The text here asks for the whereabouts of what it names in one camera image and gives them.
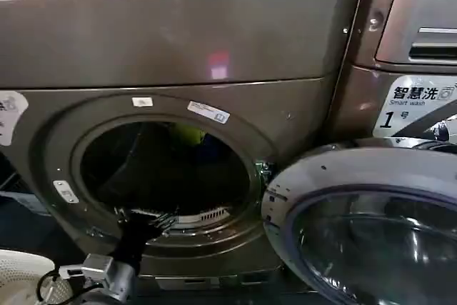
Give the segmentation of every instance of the washing machine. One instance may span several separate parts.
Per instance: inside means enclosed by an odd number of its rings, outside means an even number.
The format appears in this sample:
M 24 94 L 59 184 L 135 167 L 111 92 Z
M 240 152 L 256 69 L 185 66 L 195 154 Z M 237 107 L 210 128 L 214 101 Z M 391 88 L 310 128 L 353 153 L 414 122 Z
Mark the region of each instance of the washing machine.
M 1 152 L 84 251 L 177 214 L 141 266 L 161 289 L 285 264 L 337 304 L 454 304 L 456 148 L 399 137 L 451 116 L 453 66 L 379 43 L 451 0 L 396 1 L 0 0 Z M 408 99 L 427 111 L 385 107 Z M 312 149 L 362 136 L 398 137 Z
M 438 121 L 453 119 L 454 2 L 359 0 L 326 127 L 329 140 L 418 137 Z M 447 124 L 454 131 L 453 122 Z
M 170 211 L 144 277 L 260 282 L 261 195 L 326 118 L 356 2 L 0 0 L 1 152 L 85 252 Z

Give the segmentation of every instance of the door glass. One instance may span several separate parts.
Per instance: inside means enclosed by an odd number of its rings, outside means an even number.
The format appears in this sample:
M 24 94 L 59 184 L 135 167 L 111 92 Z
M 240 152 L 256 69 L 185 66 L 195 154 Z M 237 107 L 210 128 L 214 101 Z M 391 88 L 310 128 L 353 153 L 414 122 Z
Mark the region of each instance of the door glass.
M 293 230 L 313 278 L 359 304 L 457 304 L 457 214 L 441 204 L 331 196 Z

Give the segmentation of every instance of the gray washing machine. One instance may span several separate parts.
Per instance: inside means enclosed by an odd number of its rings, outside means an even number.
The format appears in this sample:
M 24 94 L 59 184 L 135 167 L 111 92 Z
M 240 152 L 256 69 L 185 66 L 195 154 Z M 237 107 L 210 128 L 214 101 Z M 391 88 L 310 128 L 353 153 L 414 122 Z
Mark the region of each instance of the gray washing machine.
M 84 251 L 176 212 L 162 288 L 274 271 L 260 198 L 326 118 L 357 0 L 318 1 L 0 0 L 1 152 Z

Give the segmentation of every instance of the black cable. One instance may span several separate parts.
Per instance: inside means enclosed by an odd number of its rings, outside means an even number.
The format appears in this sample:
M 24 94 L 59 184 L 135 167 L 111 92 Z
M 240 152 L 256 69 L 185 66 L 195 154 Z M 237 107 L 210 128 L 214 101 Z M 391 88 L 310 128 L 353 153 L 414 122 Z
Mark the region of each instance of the black cable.
M 40 302 L 44 301 L 43 296 L 41 295 L 41 287 L 43 286 L 44 281 L 51 276 L 53 278 L 53 281 L 57 280 L 57 277 L 59 277 L 59 270 L 54 269 L 53 271 L 48 271 L 46 274 L 44 274 L 39 279 L 38 284 L 36 285 L 36 297 L 37 297 L 38 301 L 40 301 Z M 79 292 L 75 293 L 73 296 L 71 296 L 70 298 L 68 298 L 65 301 L 62 301 L 61 303 L 57 303 L 57 304 L 48 303 L 48 304 L 49 305 L 67 305 L 67 304 L 71 303 L 73 300 L 76 300 L 77 298 L 82 296 L 83 294 L 90 292 L 93 289 L 100 289 L 100 288 L 103 288 L 103 285 L 94 284 L 92 286 L 89 286 L 89 287 L 86 287 L 85 289 L 80 290 Z
M 38 299 L 39 302 L 44 301 L 43 296 L 41 295 L 41 287 L 43 286 L 44 280 L 46 280 L 50 276 L 52 276 L 53 281 L 55 281 L 56 278 L 59 276 L 59 270 L 54 269 L 53 271 L 48 271 L 38 280 L 38 283 L 36 284 L 36 298 Z

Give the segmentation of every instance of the front-load washing machine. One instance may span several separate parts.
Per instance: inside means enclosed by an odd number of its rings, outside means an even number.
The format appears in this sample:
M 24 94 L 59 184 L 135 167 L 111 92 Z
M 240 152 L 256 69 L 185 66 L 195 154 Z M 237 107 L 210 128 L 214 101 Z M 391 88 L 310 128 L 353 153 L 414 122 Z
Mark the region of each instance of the front-load washing machine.
M 125 209 L 172 212 L 143 275 L 262 280 L 258 203 L 326 118 L 355 6 L 0 0 L 1 152 L 84 251 Z
M 457 114 L 456 0 L 359 0 L 328 139 L 420 136 Z

